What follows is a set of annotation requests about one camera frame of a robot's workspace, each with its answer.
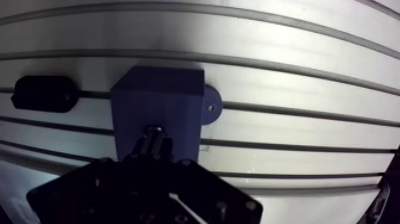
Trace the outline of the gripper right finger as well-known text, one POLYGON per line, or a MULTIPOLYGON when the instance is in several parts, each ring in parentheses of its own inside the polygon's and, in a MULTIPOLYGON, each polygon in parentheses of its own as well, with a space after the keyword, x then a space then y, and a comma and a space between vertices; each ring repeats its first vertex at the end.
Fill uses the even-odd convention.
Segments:
POLYGON ((157 223, 260 223, 263 206, 193 160, 172 162, 173 141, 156 140, 157 223))

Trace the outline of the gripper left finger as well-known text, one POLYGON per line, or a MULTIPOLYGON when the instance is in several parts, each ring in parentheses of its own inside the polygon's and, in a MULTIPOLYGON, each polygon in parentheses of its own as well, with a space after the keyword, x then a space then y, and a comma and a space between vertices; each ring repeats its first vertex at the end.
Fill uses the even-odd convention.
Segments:
POLYGON ((138 140, 121 162, 95 160, 31 189, 26 197, 41 223, 156 223, 150 171, 140 164, 157 142, 138 140))

